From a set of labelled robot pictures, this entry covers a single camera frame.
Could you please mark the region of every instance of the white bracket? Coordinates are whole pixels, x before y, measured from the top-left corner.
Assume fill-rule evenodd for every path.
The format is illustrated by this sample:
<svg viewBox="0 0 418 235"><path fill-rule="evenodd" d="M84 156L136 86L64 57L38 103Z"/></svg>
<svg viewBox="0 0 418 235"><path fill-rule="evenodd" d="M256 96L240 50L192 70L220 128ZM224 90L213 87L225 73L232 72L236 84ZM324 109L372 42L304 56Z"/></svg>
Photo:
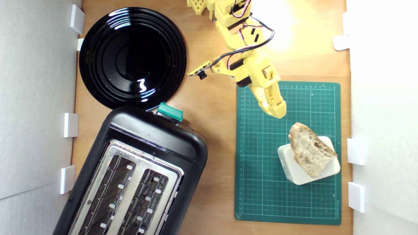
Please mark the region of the white bracket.
<svg viewBox="0 0 418 235"><path fill-rule="evenodd" d="M343 25L343 35L334 36L332 43L334 44L334 49L337 51L342 51L349 49L351 46L350 35L352 32L352 19L348 10L342 14L342 25Z"/></svg>
<svg viewBox="0 0 418 235"><path fill-rule="evenodd" d="M84 12L73 4L71 9L71 21L70 27L73 28L78 34L83 34L84 31Z"/></svg>
<svg viewBox="0 0 418 235"><path fill-rule="evenodd" d="M364 165L364 143L358 139L347 139L347 160L351 164Z"/></svg>
<svg viewBox="0 0 418 235"><path fill-rule="evenodd" d="M75 166L68 166L66 168L61 168L61 185L59 188L59 193L64 194L71 189L73 189L75 182L76 168Z"/></svg>
<svg viewBox="0 0 418 235"><path fill-rule="evenodd" d="M64 114L64 137L78 136L78 114Z"/></svg>
<svg viewBox="0 0 418 235"><path fill-rule="evenodd" d="M77 51L81 51L81 46L83 45L84 38L79 38L78 45L77 45Z"/></svg>
<svg viewBox="0 0 418 235"><path fill-rule="evenodd" d="M365 187L353 182L348 182L348 206L356 211L364 213Z"/></svg>

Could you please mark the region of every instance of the black cable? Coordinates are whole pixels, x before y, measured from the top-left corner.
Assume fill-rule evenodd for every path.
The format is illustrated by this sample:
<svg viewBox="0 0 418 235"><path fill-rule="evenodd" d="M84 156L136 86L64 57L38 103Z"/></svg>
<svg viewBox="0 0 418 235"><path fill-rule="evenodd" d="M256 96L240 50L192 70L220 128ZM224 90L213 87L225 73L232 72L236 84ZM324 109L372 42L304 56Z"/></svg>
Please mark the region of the black cable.
<svg viewBox="0 0 418 235"><path fill-rule="evenodd" d="M226 56L231 56L231 55L235 55L235 54L238 54L238 53L242 53L242 52L246 52L246 51L251 51L251 50L260 48L260 47L266 45L268 42L270 42L273 39L274 34L275 34L274 30L271 29L271 28L269 28L269 27L267 27L267 25L265 25L263 22L257 20L256 18L254 18L254 17L252 17L252 18L254 20L258 21L266 29L270 30L271 31L271 36L267 40L265 40L264 42L262 42L262 43L260 43L258 45L255 45L255 46L252 46L252 47L249 47L249 48L245 48L245 49L241 49L241 50L231 51L231 52L228 52L228 53L225 53L225 54L219 56L215 61L213 61L213 63L211 64L211 67L214 66L214 65L216 65L217 63L219 63L219 61L221 61L221 59L223 59Z"/></svg>

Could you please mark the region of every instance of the white block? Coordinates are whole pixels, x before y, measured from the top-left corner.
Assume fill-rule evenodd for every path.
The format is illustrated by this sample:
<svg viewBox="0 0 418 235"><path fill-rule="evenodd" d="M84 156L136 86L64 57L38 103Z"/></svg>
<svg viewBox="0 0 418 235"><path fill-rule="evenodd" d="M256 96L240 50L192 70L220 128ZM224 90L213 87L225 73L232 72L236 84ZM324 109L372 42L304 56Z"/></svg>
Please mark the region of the white block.
<svg viewBox="0 0 418 235"><path fill-rule="evenodd" d="M78 136L78 114L64 114L64 137Z"/></svg>
<svg viewBox="0 0 418 235"><path fill-rule="evenodd" d="M76 168L75 166L68 166L61 168L61 186L59 189L60 194L64 194L73 189L75 181Z"/></svg>
<svg viewBox="0 0 418 235"><path fill-rule="evenodd" d="M70 27L73 28L78 34L83 34L84 12L75 4L73 4L71 9Z"/></svg>
<svg viewBox="0 0 418 235"><path fill-rule="evenodd" d="M350 48L350 36L347 35L337 35L332 39L334 44L334 49L337 51L342 51Z"/></svg>
<svg viewBox="0 0 418 235"><path fill-rule="evenodd" d="M364 213L364 186L348 182L348 206Z"/></svg>
<svg viewBox="0 0 418 235"><path fill-rule="evenodd" d="M347 160L351 164L364 165L364 148L358 140L347 139Z"/></svg>
<svg viewBox="0 0 418 235"><path fill-rule="evenodd" d="M350 35L352 31L351 14L346 11L342 14L342 29L344 35Z"/></svg>
<svg viewBox="0 0 418 235"><path fill-rule="evenodd" d="M331 139L326 136L318 137L325 145L334 150ZM335 174L338 174L341 170L338 158L334 157L322 170L321 174L315 178L312 178L308 173L295 161L295 153L293 152L290 144L280 146L277 150L280 162L282 163L283 170L286 178L292 181L296 185L306 184L315 180L323 179Z"/></svg>
<svg viewBox="0 0 418 235"><path fill-rule="evenodd" d="M83 42L84 42L84 38L78 39L77 51L81 51L81 46L83 45Z"/></svg>

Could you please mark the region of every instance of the white wall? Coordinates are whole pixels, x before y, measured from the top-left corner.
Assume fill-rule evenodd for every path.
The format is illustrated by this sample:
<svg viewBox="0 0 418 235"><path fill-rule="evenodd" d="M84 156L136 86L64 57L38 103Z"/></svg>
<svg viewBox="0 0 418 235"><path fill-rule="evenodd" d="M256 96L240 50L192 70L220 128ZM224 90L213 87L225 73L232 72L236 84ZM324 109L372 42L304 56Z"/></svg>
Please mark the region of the white wall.
<svg viewBox="0 0 418 235"><path fill-rule="evenodd" d="M60 168L74 112L78 35L69 27L81 0L0 0L0 235L51 234L68 195Z"/></svg>
<svg viewBox="0 0 418 235"><path fill-rule="evenodd" d="M355 235L418 234L418 14L415 1L347 0L353 17L352 137L366 188Z"/></svg>

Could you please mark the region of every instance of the bread crust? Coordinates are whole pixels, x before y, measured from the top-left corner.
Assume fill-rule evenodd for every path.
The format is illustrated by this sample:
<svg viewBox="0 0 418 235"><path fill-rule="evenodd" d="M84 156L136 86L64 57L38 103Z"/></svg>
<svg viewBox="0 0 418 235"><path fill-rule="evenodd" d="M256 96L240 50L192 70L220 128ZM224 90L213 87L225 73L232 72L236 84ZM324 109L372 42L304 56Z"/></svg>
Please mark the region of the bread crust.
<svg viewBox="0 0 418 235"><path fill-rule="evenodd" d="M324 142L322 142L318 138L318 136L309 127L307 127L306 125L304 125L302 123L293 124L293 126L290 128L288 137L289 137L289 140L290 140L290 143L291 143L291 148L292 148L293 152L295 153L294 159L309 174L310 177L314 178L314 177L318 176L320 174L320 172L317 173L317 174L311 174L310 172L307 171L307 169L305 168L303 163L300 161L301 152L299 152L297 150L297 147L296 147L297 134L298 134L299 130L307 131L308 135L312 136L314 140L319 142L324 147L324 151L326 151L327 153L332 154L333 156L338 156L338 155L335 151L333 151L326 144L324 144Z"/></svg>

